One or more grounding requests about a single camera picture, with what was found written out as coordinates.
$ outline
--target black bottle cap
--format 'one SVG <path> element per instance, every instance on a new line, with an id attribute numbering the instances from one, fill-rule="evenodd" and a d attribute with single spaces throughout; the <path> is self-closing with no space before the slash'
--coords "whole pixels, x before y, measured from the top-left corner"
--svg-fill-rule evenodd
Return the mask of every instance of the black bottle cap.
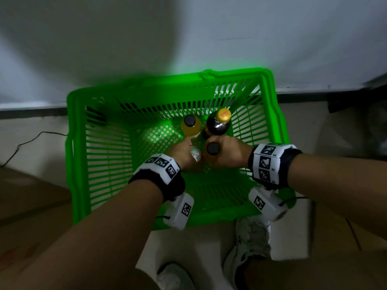
<path id="1" fill-rule="evenodd" d="M 207 152 L 210 156 L 216 156 L 217 154 L 220 153 L 220 144 L 218 144 L 217 142 L 213 141 L 213 142 L 210 142 L 208 145 L 207 145 Z"/>
<path id="2" fill-rule="evenodd" d="M 196 118 L 193 115 L 187 115 L 184 117 L 184 124 L 188 127 L 192 127 L 196 124 Z"/>

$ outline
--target wristband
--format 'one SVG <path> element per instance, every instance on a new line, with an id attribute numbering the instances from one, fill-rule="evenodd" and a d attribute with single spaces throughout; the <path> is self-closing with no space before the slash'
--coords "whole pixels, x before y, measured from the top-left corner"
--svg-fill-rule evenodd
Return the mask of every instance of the wristband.
<path id="1" fill-rule="evenodd" d="M 162 153 L 152 155 L 136 171 L 128 184 L 134 180 L 147 179 L 160 188 L 164 201 L 173 200 L 185 190 L 180 166 L 170 156 Z"/>
<path id="2" fill-rule="evenodd" d="M 289 167 L 300 153 L 302 151 L 291 144 L 259 144 L 253 148 L 248 160 L 248 167 L 253 172 L 253 180 L 274 190 L 289 187 Z"/>

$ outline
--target wire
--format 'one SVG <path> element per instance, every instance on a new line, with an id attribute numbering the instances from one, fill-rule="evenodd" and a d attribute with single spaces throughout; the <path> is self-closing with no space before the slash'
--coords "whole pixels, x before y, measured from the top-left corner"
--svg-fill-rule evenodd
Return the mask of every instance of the wire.
<path id="1" fill-rule="evenodd" d="M 291 200 L 299 200 L 301 198 L 306 198 L 306 196 L 297 196 L 297 197 L 292 197 L 292 198 L 288 198 L 287 200 L 284 200 L 282 203 L 279 204 L 279 206 L 283 206 L 285 203 L 287 203 L 288 201 L 291 201 Z"/>
<path id="2" fill-rule="evenodd" d="M 356 244 L 357 244 L 357 246 L 358 246 L 358 249 L 359 249 L 360 251 L 363 251 L 363 249 L 361 248 L 360 242 L 359 242 L 359 240 L 358 240 L 358 237 L 356 236 L 355 230 L 354 230 L 353 227 L 352 227 L 352 224 L 351 224 L 350 220 L 348 220 L 347 218 L 345 218 L 345 220 L 347 221 L 348 226 L 349 226 L 350 229 L 351 229 L 352 236 L 353 236 L 353 238 L 354 238 L 355 241 L 356 241 Z"/>
<path id="3" fill-rule="evenodd" d="M 58 133 L 58 132 L 50 132 L 50 131 L 42 131 L 41 133 L 39 133 L 35 138 L 31 139 L 30 141 L 27 141 L 27 142 L 24 142 L 24 143 L 21 143 L 19 145 L 17 145 L 17 148 L 16 148 L 16 151 L 14 152 L 14 154 L 5 162 L 5 164 L 1 165 L 0 168 L 2 167 L 5 167 L 5 165 L 8 164 L 9 161 L 12 160 L 12 158 L 16 155 L 16 153 L 19 151 L 20 147 L 22 145 L 25 145 L 27 143 L 30 143 L 31 141 L 34 141 L 36 138 L 39 137 L 39 135 L 41 135 L 42 133 L 50 133 L 50 134 L 59 134 L 59 135 L 63 135 L 63 136 L 67 136 L 67 134 L 63 134 L 63 133 Z"/>

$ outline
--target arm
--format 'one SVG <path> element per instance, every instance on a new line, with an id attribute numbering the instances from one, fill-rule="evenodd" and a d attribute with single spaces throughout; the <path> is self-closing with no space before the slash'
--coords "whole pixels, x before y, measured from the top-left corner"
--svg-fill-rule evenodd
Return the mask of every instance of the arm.
<path id="1" fill-rule="evenodd" d="M 210 141 L 221 145 L 213 167 L 248 168 L 252 146 L 230 136 L 213 136 Z M 300 154 L 291 162 L 288 184 L 387 239 L 386 162 Z"/>
<path id="2" fill-rule="evenodd" d="M 184 140 L 167 152 L 182 170 L 196 163 L 189 145 Z M 58 239 L 11 289 L 115 289 L 126 284 L 162 201 L 153 182 L 133 181 Z"/>

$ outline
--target white sneaker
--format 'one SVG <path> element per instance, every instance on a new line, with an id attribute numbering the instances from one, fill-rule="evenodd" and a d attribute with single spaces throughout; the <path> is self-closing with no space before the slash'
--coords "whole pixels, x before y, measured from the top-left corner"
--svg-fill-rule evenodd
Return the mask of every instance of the white sneaker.
<path id="1" fill-rule="evenodd" d="M 161 290 L 195 290 L 190 276 L 176 263 L 168 263 L 157 271 L 157 285 Z"/>
<path id="2" fill-rule="evenodd" d="M 231 249 L 223 265 L 223 274 L 235 290 L 236 269 L 247 261 L 249 256 L 270 258 L 270 222 L 261 214 L 237 219 L 235 223 L 236 245 Z"/>

